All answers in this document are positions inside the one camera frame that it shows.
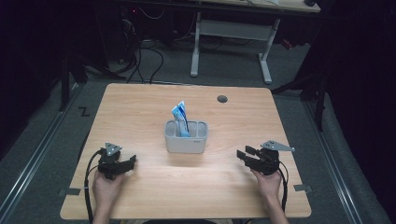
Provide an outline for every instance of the gray container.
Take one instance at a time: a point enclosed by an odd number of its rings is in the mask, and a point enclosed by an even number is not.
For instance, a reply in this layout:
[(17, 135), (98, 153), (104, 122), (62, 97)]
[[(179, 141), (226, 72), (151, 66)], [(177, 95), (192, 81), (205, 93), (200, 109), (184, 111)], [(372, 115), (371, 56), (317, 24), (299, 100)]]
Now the gray container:
[(207, 139), (207, 124), (200, 120), (189, 120), (189, 132), (191, 137), (180, 137), (178, 127), (174, 120), (165, 123), (164, 135), (166, 149), (169, 152), (178, 153), (203, 153)]

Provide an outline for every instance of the gray floor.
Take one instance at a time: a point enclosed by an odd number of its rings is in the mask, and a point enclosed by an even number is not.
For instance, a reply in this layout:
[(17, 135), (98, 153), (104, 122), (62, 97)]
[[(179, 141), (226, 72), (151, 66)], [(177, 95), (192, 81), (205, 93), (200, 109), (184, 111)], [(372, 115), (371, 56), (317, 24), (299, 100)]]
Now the gray floor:
[[(256, 49), (258, 43), (250, 45)], [(268, 58), (273, 84), (263, 83), (257, 55), (250, 52), (229, 50), (233, 46), (223, 46), (217, 50), (201, 51), (198, 77), (190, 77), (191, 46), (173, 48), (155, 45), (154, 49), (163, 55), (163, 66), (154, 77), (155, 83), (185, 83), (211, 86), (241, 86), (274, 89), (294, 79), (309, 46), (298, 46), (287, 50), (280, 45), (273, 45)], [(161, 63), (161, 57), (154, 51), (142, 50), (141, 74), (149, 79)], [(112, 68), (119, 67), (113, 63)], [(56, 86), (51, 97), (31, 117), (28, 127), (11, 151), (1, 161), (2, 173), (0, 201), (9, 202), (7, 198), (13, 186), (23, 174), (29, 172), (33, 178), (26, 178), (26, 184), (18, 192), (20, 197), (13, 200), (4, 221), (7, 223), (88, 223), (88, 221), (70, 221), (60, 218), (64, 201), (64, 190), (68, 188), (78, 162), (78, 153), (83, 145), (94, 120), (106, 85), (111, 80), (106, 77), (90, 75), (86, 85), (75, 88), (74, 101), (66, 113), (59, 113), (60, 86)], [(141, 82), (135, 74), (133, 83)], [(291, 223), (390, 223), (387, 215), (377, 202), (359, 165), (354, 160), (332, 111), (329, 97), (323, 116), (324, 132), (319, 133), (312, 122), (313, 102), (301, 102), (298, 91), (286, 91), (275, 95), (276, 106), (284, 125), (290, 145), (296, 147), (293, 153), (303, 183), (312, 191), (307, 197), (312, 208), (312, 215), (307, 218), (292, 218)], [(86, 107), (81, 116), (82, 107)], [(60, 125), (51, 123), (60, 120)], [(54, 135), (46, 135), (48, 128)], [(37, 149), (43, 154), (42, 161), (35, 162), (36, 169), (24, 170), (32, 164)], [(350, 215), (350, 207), (340, 196), (347, 196), (353, 202), (357, 214)], [(268, 223), (267, 219), (258, 219), (254, 223)]]

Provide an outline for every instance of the person's arm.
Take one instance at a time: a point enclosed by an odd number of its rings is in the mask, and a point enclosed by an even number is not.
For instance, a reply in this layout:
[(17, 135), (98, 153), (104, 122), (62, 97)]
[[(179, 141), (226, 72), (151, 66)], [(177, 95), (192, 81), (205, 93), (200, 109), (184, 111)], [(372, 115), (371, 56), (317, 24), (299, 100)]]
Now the person's arm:
[(255, 170), (250, 170), (257, 178), (259, 183), (260, 194), (262, 200), (267, 205), (267, 212), (273, 224), (289, 224), (285, 213), (282, 210), (280, 200), (278, 198), (279, 187), (282, 177), (279, 172), (274, 172), (271, 175), (262, 175), (262, 173)]
[(96, 210), (93, 224), (108, 224), (114, 202), (120, 193), (120, 186), (125, 174), (118, 175), (116, 179), (109, 180), (105, 175), (96, 171), (92, 190), (96, 200)]

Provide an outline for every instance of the wooden table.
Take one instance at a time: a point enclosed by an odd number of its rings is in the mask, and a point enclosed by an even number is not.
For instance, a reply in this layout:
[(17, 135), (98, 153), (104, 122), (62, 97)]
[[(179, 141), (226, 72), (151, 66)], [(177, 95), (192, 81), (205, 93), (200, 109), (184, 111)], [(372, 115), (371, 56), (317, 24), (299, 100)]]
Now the wooden table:
[[(228, 102), (218, 102), (219, 95)], [(171, 109), (181, 100), (188, 119), (208, 124), (202, 154), (166, 150), (164, 124), (173, 119)], [(90, 157), (110, 142), (123, 147), (121, 161), (134, 154), (138, 159), (127, 173), (113, 218), (267, 217), (257, 180), (236, 158), (236, 150), (244, 151), (245, 145), (260, 148), (270, 139), (289, 145), (272, 94), (265, 88), (110, 84), (70, 188), (83, 189)], [(280, 160), (290, 173), (286, 215), (308, 217), (306, 195), (293, 187), (302, 182), (291, 152), (280, 152)], [(61, 217), (88, 219), (83, 190), (66, 196)]]

